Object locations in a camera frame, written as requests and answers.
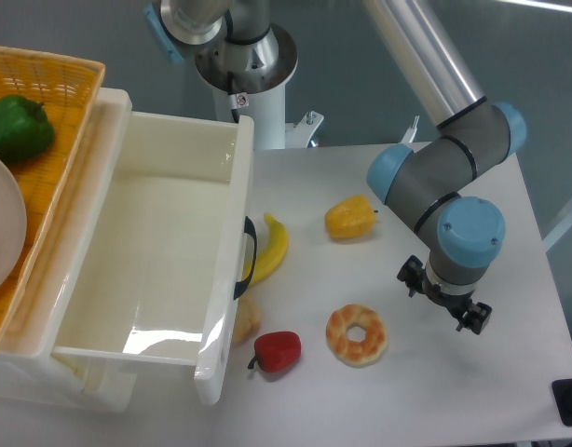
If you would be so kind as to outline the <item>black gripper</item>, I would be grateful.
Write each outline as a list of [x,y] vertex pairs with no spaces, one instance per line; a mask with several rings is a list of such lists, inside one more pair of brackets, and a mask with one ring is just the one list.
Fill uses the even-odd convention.
[[476,283],[465,285],[448,283],[435,273],[430,264],[424,267],[414,255],[402,265],[397,280],[405,284],[409,297],[420,293],[427,296],[434,304],[447,309],[458,322],[457,332],[466,329],[474,334],[481,334],[490,320],[492,307],[471,301]]

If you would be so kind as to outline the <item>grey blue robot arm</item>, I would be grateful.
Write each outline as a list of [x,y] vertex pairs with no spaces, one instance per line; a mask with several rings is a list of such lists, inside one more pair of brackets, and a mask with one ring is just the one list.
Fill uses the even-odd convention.
[[[460,329],[480,333],[491,308],[471,296],[496,259],[505,222],[492,203],[460,190],[502,163],[526,139],[511,105],[489,102],[429,6],[368,1],[365,9],[440,135],[413,151],[400,142],[370,165],[377,198],[429,248],[398,278],[410,293],[448,310]],[[320,120],[285,121],[285,85],[294,74],[292,37],[269,18],[265,1],[155,1],[144,12],[161,51],[174,63],[193,57],[212,89],[219,119],[253,120],[255,147],[307,146]]]

